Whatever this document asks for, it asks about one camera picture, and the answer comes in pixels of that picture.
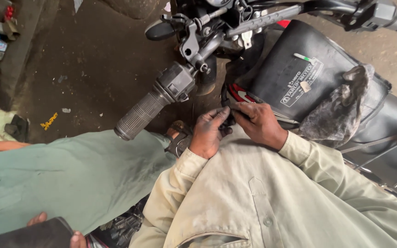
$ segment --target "mechanic's hand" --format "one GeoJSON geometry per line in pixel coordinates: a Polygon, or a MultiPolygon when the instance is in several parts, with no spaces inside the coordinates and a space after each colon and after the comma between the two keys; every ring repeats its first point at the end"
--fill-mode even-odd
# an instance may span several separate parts
{"type": "MultiPolygon", "coordinates": [[[[41,223],[47,220],[47,213],[41,212],[35,217],[31,218],[29,222],[27,222],[27,226],[31,226],[37,223],[41,223]]],[[[70,248],[87,248],[87,243],[84,235],[82,235],[79,231],[73,231],[74,234],[70,239],[70,248]]]]}
{"type": "Polygon", "coordinates": [[[231,108],[235,110],[235,121],[254,142],[277,150],[283,148],[288,132],[280,127],[269,104],[238,102],[231,108]]]}
{"type": "Polygon", "coordinates": [[[210,159],[215,155],[221,139],[232,133],[230,127],[225,130],[218,129],[230,113],[231,109],[224,107],[201,115],[194,127],[194,134],[189,146],[190,151],[206,159],[210,159]]]}

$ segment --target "concrete floor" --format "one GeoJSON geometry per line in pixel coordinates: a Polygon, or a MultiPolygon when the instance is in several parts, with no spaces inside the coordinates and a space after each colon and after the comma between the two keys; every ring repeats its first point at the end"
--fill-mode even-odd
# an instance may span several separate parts
{"type": "MultiPolygon", "coordinates": [[[[60,1],[34,81],[25,87],[19,106],[21,116],[31,121],[32,143],[111,129],[151,89],[159,73],[178,58],[174,38],[151,42],[143,33],[149,23],[166,13],[162,10],[166,2],[160,0],[151,17],[132,20],[97,0],[85,0],[77,13],[73,0],[60,1]],[[62,113],[62,108],[71,109],[71,113],[62,113]],[[54,113],[58,116],[45,131],[40,124],[54,113]]],[[[298,19],[313,25],[357,59],[373,64],[393,84],[397,96],[396,32],[346,33],[320,18],[302,15],[298,19]]],[[[220,83],[224,74],[221,61],[220,83]]],[[[219,105],[218,95],[214,90],[210,95],[167,106],[148,130],[164,132],[179,119],[193,124],[199,114],[219,105]]]]}

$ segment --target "person's leg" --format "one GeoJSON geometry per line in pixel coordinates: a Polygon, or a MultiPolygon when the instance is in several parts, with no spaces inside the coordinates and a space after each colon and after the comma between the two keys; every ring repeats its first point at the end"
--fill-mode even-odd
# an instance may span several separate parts
{"type": "Polygon", "coordinates": [[[0,233],[41,211],[89,233],[150,193],[176,161],[168,144],[146,131],[126,142],[109,130],[0,152],[0,233]]]}

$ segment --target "shirt pocket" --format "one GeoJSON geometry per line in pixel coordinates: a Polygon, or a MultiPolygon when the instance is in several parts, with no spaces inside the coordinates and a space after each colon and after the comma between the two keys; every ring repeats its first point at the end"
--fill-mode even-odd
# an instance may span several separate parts
{"type": "Polygon", "coordinates": [[[263,183],[258,178],[252,178],[249,181],[249,187],[251,188],[252,198],[254,199],[264,246],[284,248],[277,220],[273,214],[272,206],[270,205],[263,183]]]}
{"type": "Polygon", "coordinates": [[[249,237],[223,232],[205,232],[182,241],[176,248],[241,248],[252,247],[249,237]]]}

